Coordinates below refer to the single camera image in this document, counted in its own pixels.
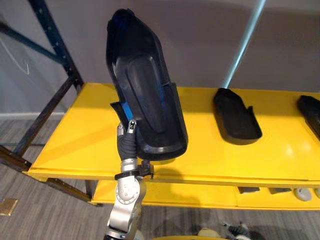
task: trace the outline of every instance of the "small gray object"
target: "small gray object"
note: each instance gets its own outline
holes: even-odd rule
[[[314,191],[315,191],[316,196],[317,196],[318,198],[320,198],[320,187],[314,189]]]
[[[255,193],[259,192],[259,187],[248,187],[248,186],[238,186],[240,194],[248,194],[248,193]]]
[[[271,194],[279,194],[279,193],[290,192],[291,188],[270,187],[269,191]]]
[[[312,199],[311,192],[308,188],[295,188],[294,195],[301,201],[307,202]]]

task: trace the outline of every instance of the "lower yellow shelf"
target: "lower yellow shelf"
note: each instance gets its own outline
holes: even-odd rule
[[[117,182],[100,180],[93,203],[113,204]],[[320,198],[310,188],[311,201],[301,201],[292,191],[271,194],[267,187],[240,194],[235,186],[146,182],[147,206],[194,207],[253,210],[320,210]]]

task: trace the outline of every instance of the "gray carpet floor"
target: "gray carpet floor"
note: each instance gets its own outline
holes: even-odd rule
[[[17,143],[30,120],[0,120],[0,142]],[[59,121],[49,120],[34,143],[45,144]],[[24,157],[33,162],[41,147],[30,147]],[[84,190],[83,180],[66,180]],[[0,165],[0,200],[18,199],[12,216],[0,216],[0,239],[97,239],[102,240],[111,205],[95,207]],[[170,235],[191,235],[195,227],[211,228],[222,236],[219,225],[246,223],[268,240],[319,240],[320,211],[260,211],[144,206],[139,229],[146,240]]]

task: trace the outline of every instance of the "robotic arm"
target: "robotic arm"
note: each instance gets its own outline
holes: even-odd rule
[[[117,148],[121,158],[121,173],[117,180],[115,203],[107,223],[105,240],[133,240],[141,215],[142,200],[146,195],[143,177],[153,176],[153,166],[143,160],[137,161],[136,148],[137,122],[130,120],[125,131],[120,123],[117,127]]]

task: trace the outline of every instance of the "yellow metal surface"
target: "yellow metal surface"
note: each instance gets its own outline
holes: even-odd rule
[[[188,133],[185,154],[155,162],[154,181],[205,185],[320,187],[320,142],[296,107],[301,94],[233,89],[253,105],[263,136],[225,142],[213,114],[214,88],[178,88]],[[87,83],[30,168],[31,176],[111,180],[119,173],[119,119],[111,84]]]
[[[92,202],[115,202],[117,182],[100,180]],[[229,208],[235,205],[233,186],[146,182],[143,204],[148,206]]]
[[[100,180],[93,203],[113,204],[116,181]],[[147,182],[143,205],[252,210],[320,210],[320,198],[310,189],[311,201],[301,201],[292,191],[271,194],[261,187],[258,192],[240,194],[235,186],[188,183]]]
[[[153,238],[153,240],[226,240],[220,237],[210,236],[162,236]]]
[[[38,180],[38,181],[40,181],[40,182],[46,182],[46,181],[48,180],[48,178],[45,177],[45,176],[39,176],[39,175],[33,176],[33,175],[29,175],[27,171],[23,171],[22,173],[25,174],[25,175],[28,175],[28,176],[30,176],[30,177]]]

